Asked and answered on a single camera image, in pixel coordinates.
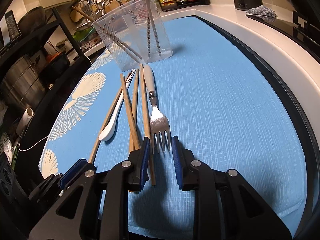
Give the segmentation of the wooden chopstick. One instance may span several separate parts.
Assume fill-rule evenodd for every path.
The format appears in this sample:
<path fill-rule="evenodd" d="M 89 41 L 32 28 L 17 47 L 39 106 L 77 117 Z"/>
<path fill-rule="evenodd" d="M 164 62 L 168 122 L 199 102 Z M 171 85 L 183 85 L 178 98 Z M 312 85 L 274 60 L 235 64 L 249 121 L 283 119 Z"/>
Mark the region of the wooden chopstick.
<path fill-rule="evenodd" d="M 142 97 L 142 112 L 143 112 L 143 121 L 144 121 L 144 135 L 151 140 L 151 131 L 150 131 L 150 121 L 149 121 L 149 110 L 147 104 L 147 97 L 146 97 L 146 88 L 145 88 L 145 81 L 144 81 L 144 73 L 143 73 L 143 65 L 139 65 L 139 72 L 140 72 L 140 92 Z M 153 164 L 153 154 L 152 148 L 150 148 L 150 156 L 149 156 L 149 169 L 150 169 L 150 177 L 151 177 L 151 185 L 156 185 L 156 176 L 155 176 L 155 169 Z"/>
<path fill-rule="evenodd" d="M 94 23 L 94 19 L 89 17 L 86 13 L 84 13 L 82 10 L 71 6 L 71 8 L 75 11 L 77 11 L 79 14 L 84 16 L 87 20 L 89 20 L 91 23 Z M 131 58 L 133 58 L 136 62 L 139 62 L 136 57 L 138 57 L 140 60 L 142 59 L 141 56 L 133 50 L 129 45 L 127 45 L 125 42 L 123 42 L 121 39 L 117 38 L 114 34 L 112 34 L 110 31 L 107 30 L 106 27 L 102 27 L 102 32 L 106 34 L 106 36 L 110 37 L 116 44 L 123 50 L 125 53 L 127 53 Z"/>
<path fill-rule="evenodd" d="M 153 20 L 152 11 L 151 11 L 151 9 L 150 9 L 150 4 L 151 4 L 151 3 L 150 3 L 150 0 L 147 0 L 149 19 L 150 19 L 150 21 L 151 21 L 151 26 L 152 26 L 153 35 L 154 35 L 155 41 L 156 41 L 157 51 L 158 51 L 159 56 L 161 56 L 161 55 L 162 55 L 162 54 L 161 54 L 161 48 L 160 48 L 160 45 L 159 45 L 157 30 L 156 30 L 156 26 L 155 26 L 155 23 L 154 23 L 154 20 Z"/>
<path fill-rule="evenodd" d="M 108 124 L 108 122 L 109 122 L 109 120 L 110 120 L 110 118 L 112 116 L 112 113 L 113 113 L 113 111 L 114 111 L 114 109 L 116 107 L 116 104 L 118 102 L 118 99 L 120 97 L 121 91 L 122 91 L 122 89 L 120 88 L 118 90 L 116 96 L 114 97 L 114 100 L 111 103 L 111 106 L 110 106 L 110 108 L 108 110 L 107 115 L 105 116 L 105 119 L 103 121 L 103 124 L 102 124 L 102 126 L 100 128 L 100 131 L 99 131 L 98 135 L 100 135 L 100 133 L 104 130 L 104 128 Z M 98 148 L 99 148 L 99 145 L 100 145 L 100 141 L 99 141 L 99 137 L 97 137 L 95 142 L 94 142 L 93 148 L 91 150 L 91 153 L 90 153 L 90 156 L 89 156 L 89 159 L 88 159 L 88 163 L 90 163 L 90 164 L 94 163 L 95 157 L 96 157 L 96 154 L 97 154 L 97 151 L 98 151 Z"/>
<path fill-rule="evenodd" d="M 132 101 L 131 101 L 132 102 L 131 111 L 132 111 L 132 115 L 133 115 L 133 119 L 134 119 L 135 125 L 136 125 L 137 105 L 138 105 L 138 85 L 139 85 L 139 69 L 137 69 L 136 73 L 135 73 L 135 83 L 134 83 Z M 134 150 L 135 150 L 135 145 L 134 145 L 133 137 L 130 136 L 129 152 L 132 152 Z"/>

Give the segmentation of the white ceramic spoon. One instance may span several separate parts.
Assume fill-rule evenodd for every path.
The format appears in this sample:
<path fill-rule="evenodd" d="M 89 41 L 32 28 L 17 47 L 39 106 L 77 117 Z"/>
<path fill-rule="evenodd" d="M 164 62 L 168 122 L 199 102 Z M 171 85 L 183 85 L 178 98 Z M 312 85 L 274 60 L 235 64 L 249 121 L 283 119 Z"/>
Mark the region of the white ceramic spoon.
<path fill-rule="evenodd" d="M 112 113 L 112 116 L 108 124 L 104 128 L 104 130 L 99 135 L 99 141 L 109 141 L 113 137 L 114 132 L 116 130 L 117 117 L 118 117 L 121 105 L 123 103 L 123 100 L 124 100 L 123 91 L 121 91 L 120 97 Z"/>

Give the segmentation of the wooden chopstick crossing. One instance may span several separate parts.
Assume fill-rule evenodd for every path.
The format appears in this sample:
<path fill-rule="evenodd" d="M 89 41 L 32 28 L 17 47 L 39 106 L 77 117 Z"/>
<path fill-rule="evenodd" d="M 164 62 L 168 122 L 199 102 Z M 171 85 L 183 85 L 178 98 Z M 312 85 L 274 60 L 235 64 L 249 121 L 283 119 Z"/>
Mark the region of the wooden chopstick crossing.
<path fill-rule="evenodd" d="M 131 111 L 131 105 L 130 105 L 130 99 L 127 93 L 127 88 L 125 85 L 125 78 L 123 74 L 120 74 L 120 81 L 121 81 L 121 88 L 123 91 L 123 97 L 124 97 L 124 103 L 125 103 L 125 108 L 126 108 L 126 114 L 127 114 L 127 120 L 129 123 L 130 127 L 130 134 L 131 134 L 131 141 L 133 144 L 133 150 L 138 150 L 140 149 L 140 143 L 137 135 L 137 130 L 136 130 L 136 122 L 134 120 L 132 111 Z"/>

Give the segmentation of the black metal shelf rack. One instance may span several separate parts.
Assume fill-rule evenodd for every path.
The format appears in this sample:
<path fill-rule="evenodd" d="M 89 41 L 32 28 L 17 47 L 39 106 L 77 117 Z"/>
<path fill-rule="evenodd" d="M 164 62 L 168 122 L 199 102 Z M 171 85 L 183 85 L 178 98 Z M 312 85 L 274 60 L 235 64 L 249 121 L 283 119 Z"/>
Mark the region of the black metal shelf rack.
<path fill-rule="evenodd" d="M 34 8 L 18 24 L 22 35 L 1 53 L 1 133 L 17 142 L 17 180 L 26 194 L 43 181 L 38 163 L 45 137 L 91 65 L 56 8 Z"/>

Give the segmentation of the steel stock pot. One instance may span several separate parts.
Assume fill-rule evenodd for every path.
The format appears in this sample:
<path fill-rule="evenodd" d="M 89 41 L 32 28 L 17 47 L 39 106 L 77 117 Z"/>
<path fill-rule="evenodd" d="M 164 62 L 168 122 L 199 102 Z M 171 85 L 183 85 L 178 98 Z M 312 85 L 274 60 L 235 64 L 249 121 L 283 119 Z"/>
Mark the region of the steel stock pot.
<path fill-rule="evenodd" d="M 21 110 L 36 109 L 45 95 L 35 64 L 28 55 L 20 57 L 8 70 L 1 82 L 1 92 L 9 105 Z"/>

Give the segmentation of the orange lidded pot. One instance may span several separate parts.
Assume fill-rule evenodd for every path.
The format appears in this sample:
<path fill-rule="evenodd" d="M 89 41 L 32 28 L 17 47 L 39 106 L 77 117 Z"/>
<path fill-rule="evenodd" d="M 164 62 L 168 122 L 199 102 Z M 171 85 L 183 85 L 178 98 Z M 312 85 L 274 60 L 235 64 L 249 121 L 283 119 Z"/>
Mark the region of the orange lidded pot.
<path fill-rule="evenodd" d="M 54 59 L 57 59 L 58 57 L 63 56 L 63 55 L 65 55 L 65 54 L 66 54 L 65 51 L 60 51 L 60 52 L 55 53 L 55 54 L 48 54 L 48 55 L 46 56 L 46 62 L 47 62 L 47 63 L 50 63 L 50 62 L 52 62 Z"/>

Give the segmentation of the blue patterned table mat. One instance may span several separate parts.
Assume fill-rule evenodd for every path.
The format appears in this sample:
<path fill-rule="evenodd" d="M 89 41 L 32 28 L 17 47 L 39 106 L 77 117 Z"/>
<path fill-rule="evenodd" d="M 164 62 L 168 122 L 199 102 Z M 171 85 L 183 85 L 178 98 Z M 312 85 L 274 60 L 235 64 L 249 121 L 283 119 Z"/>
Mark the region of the blue patterned table mat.
<path fill-rule="evenodd" d="M 236 169 L 295 234 L 306 202 L 303 148 L 280 98 L 231 42 L 195 17 L 165 22 L 172 57 L 150 66 L 172 135 L 211 168 Z M 64 104 L 40 158 L 44 177 L 88 159 L 120 88 L 108 52 Z"/>

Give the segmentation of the green plastic basin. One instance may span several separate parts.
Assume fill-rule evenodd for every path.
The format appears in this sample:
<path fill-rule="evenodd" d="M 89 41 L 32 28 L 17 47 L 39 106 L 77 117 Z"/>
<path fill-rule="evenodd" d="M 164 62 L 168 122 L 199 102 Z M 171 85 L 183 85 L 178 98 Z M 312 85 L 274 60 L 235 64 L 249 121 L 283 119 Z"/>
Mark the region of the green plastic basin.
<path fill-rule="evenodd" d="M 73 35 L 73 38 L 76 42 L 80 43 L 82 40 L 86 39 L 89 35 L 95 32 L 94 27 L 90 27 L 84 30 L 76 31 Z"/>

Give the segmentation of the clear plastic utensil holder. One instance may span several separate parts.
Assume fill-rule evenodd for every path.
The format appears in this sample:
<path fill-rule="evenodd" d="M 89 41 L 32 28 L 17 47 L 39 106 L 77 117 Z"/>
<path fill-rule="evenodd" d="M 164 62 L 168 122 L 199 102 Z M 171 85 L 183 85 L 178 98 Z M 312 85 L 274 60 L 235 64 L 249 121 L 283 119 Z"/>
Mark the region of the clear plastic utensil holder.
<path fill-rule="evenodd" d="M 149 19 L 147 0 L 131 0 L 111 12 L 101 16 L 93 23 L 106 49 L 122 72 L 136 68 L 140 63 L 152 63 L 167 59 L 173 55 L 169 37 L 154 0 L 150 0 L 150 9 L 156 26 L 161 56 L 159 56 L 155 37 Z M 123 51 L 110 37 L 102 32 L 102 27 L 121 39 L 140 56 L 136 62 Z"/>

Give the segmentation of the microwave oven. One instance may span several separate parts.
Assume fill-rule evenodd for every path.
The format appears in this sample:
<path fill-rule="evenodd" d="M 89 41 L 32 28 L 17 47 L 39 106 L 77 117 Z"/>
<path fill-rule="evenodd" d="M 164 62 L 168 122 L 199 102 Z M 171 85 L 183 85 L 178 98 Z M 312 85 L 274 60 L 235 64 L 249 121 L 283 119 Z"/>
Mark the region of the microwave oven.
<path fill-rule="evenodd" d="M 7 46 L 10 42 L 14 41 L 21 35 L 22 34 L 15 20 L 14 12 L 13 10 L 9 10 L 4 14 L 4 17 L 1 20 L 1 37 L 3 46 Z"/>

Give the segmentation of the chrome sink faucet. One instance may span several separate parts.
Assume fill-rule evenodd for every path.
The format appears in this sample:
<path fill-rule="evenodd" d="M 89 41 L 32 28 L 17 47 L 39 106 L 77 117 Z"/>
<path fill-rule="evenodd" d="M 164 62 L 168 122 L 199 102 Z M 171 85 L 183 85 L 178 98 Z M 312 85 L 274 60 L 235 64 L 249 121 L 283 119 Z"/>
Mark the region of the chrome sink faucet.
<path fill-rule="evenodd" d="M 123 5 L 122 0 L 104 0 L 101 5 L 102 15 L 111 12 L 121 5 Z"/>

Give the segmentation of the black gas stove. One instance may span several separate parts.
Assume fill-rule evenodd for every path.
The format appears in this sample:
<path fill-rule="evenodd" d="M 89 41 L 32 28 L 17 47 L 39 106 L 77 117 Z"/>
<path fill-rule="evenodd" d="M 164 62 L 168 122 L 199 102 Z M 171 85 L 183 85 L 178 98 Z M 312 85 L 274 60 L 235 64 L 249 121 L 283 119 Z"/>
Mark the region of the black gas stove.
<path fill-rule="evenodd" d="M 319 29 L 313 25 L 308 24 L 308 22 L 304 22 L 303 25 L 300 25 L 279 20 L 277 18 L 272 21 L 269 18 L 252 14 L 246 14 L 246 17 L 258 21 L 282 33 L 300 45 L 317 62 L 319 62 Z"/>

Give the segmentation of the blue white dish cloth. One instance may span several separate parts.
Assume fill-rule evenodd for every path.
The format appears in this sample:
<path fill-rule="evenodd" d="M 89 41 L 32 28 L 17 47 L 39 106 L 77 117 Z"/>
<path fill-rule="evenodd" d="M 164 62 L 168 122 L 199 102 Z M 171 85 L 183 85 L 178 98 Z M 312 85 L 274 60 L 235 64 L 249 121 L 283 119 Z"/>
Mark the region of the blue white dish cloth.
<path fill-rule="evenodd" d="M 264 5 L 248 9 L 247 14 L 268 19 L 276 19 L 278 17 L 273 9 Z"/>

